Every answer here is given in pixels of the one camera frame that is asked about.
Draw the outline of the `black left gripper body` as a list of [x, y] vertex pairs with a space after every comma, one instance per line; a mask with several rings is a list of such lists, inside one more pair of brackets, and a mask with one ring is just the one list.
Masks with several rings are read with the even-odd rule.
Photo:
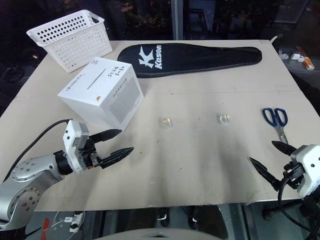
[[82, 171], [98, 167], [102, 160], [97, 153], [95, 142], [88, 138], [77, 145], [78, 162]]

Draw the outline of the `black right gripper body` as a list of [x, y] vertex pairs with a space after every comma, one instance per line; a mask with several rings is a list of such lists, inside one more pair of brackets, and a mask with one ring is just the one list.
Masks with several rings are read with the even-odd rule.
[[305, 169], [300, 162], [293, 163], [290, 161], [284, 166], [282, 190], [285, 186], [290, 186], [293, 190], [297, 190], [304, 178]]

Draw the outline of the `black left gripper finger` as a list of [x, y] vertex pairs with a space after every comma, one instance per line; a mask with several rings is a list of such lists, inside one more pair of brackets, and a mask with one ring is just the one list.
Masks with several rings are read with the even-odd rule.
[[102, 169], [108, 168], [126, 158], [133, 150], [134, 147], [119, 149], [115, 152], [112, 152], [108, 157], [101, 158], [98, 165]]
[[98, 132], [89, 136], [89, 139], [94, 143], [105, 142], [114, 138], [115, 136], [119, 135], [122, 132], [121, 129], [108, 129], [102, 132]]

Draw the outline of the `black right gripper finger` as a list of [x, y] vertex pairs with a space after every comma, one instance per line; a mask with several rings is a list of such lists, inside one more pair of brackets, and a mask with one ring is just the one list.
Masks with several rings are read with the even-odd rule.
[[271, 143], [277, 150], [287, 156], [291, 156], [297, 150], [295, 147], [281, 141], [273, 140]]
[[276, 192], [283, 188], [283, 180], [279, 180], [274, 177], [270, 172], [268, 172], [268, 169], [258, 160], [252, 157], [249, 157], [248, 159], [250, 160], [256, 171], [273, 187]]

